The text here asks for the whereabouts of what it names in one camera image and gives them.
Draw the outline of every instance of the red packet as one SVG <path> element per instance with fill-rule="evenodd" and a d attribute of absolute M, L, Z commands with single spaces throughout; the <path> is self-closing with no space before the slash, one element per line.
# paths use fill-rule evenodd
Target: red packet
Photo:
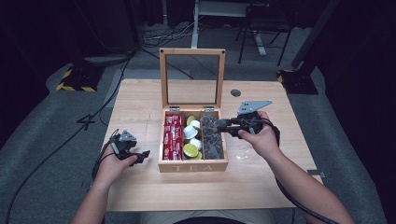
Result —
<path fill-rule="evenodd" d="M 173 160 L 181 161 L 181 138 L 176 140 L 175 151 L 173 151 Z"/>
<path fill-rule="evenodd" d="M 174 114 L 172 117 L 172 121 L 174 124 L 180 125 L 180 115 L 179 114 Z"/>
<path fill-rule="evenodd" d="M 165 134 L 163 137 L 163 159 L 165 161 L 171 160 L 171 149 L 172 149 L 172 134 L 171 126 L 165 125 Z"/>
<path fill-rule="evenodd" d="M 173 123 L 173 115 L 166 115 L 165 117 L 165 125 L 170 125 Z"/>

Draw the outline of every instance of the finger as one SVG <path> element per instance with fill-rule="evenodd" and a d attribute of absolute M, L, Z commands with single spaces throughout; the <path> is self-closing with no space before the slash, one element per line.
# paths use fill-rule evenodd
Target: finger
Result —
<path fill-rule="evenodd" d="M 262 119 L 269 119 L 268 115 L 264 111 L 257 111 Z"/>
<path fill-rule="evenodd" d="M 113 146 L 111 146 L 111 144 L 108 144 L 108 146 L 107 146 L 106 149 L 105 149 L 104 155 L 105 155 L 105 154 L 110 154 L 110 153 L 112 153 L 112 152 L 114 152 Z"/>
<path fill-rule="evenodd" d="M 125 167 L 132 165 L 137 160 L 137 156 L 128 157 L 127 159 L 121 161 Z"/>
<path fill-rule="evenodd" d="M 238 131 L 238 134 L 239 134 L 239 136 L 241 136 L 243 139 L 245 139 L 246 141 L 248 141 L 250 144 L 252 143 L 253 137 L 254 137 L 253 134 L 248 133 L 248 132 L 245 131 L 245 130 L 239 130 L 239 131 Z"/>

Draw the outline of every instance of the human hand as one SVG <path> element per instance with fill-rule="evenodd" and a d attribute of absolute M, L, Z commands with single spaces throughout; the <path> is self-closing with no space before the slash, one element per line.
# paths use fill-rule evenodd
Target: human hand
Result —
<path fill-rule="evenodd" d="M 114 181 L 122 174 L 122 172 L 137 160 L 136 156 L 129 157 L 123 161 L 114 154 L 111 144 L 107 146 L 99 165 L 98 173 L 93 181 L 94 185 L 102 188 L 110 188 Z"/>
<path fill-rule="evenodd" d="M 263 111 L 258 111 L 258 113 L 262 119 L 269 119 L 267 113 Z M 239 130 L 238 134 L 266 160 L 280 152 L 275 133 L 269 125 L 263 124 L 262 130 L 257 134 L 251 134 L 244 130 Z"/>

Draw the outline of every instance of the black stand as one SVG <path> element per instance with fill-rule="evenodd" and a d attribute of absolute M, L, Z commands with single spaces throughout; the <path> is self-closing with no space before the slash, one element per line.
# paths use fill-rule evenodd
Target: black stand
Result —
<path fill-rule="evenodd" d="M 302 76 L 299 70 L 280 70 L 276 77 L 288 94 L 318 95 L 311 76 Z"/>
<path fill-rule="evenodd" d="M 104 71 L 104 67 L 70 66 L 56 90 L 97 91 L 97 85 L 99 84 Z"/>

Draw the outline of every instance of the human arm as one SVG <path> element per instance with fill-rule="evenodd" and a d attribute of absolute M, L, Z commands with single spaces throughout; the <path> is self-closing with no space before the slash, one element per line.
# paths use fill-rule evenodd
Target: human arm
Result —
<path fill-rule="evenodd" d="M 259 114 L 268 119 L 265 112 Z M 331 191 L 282 153 L 270 126 L 264 125 L 258 134 L 241 130 L 239 135 L 267 161 L 276 179 L 297 202 L 338 223 L 354 223 L 346 208 Z M 306 213 L 304 217 L 308 223 L 322 223 Z"/>
<path fill-rule="evenodd" d="M 137 160 L 136 156 L 132 156 L 120 161 L 116 155 L 109 155 L 111 153 L 113 149 L 111 145 L 108 145 L 96 178 L 72 220 L 73 224 L 101 223 L 106 212 L 111 185 L 125 168 Z"/>

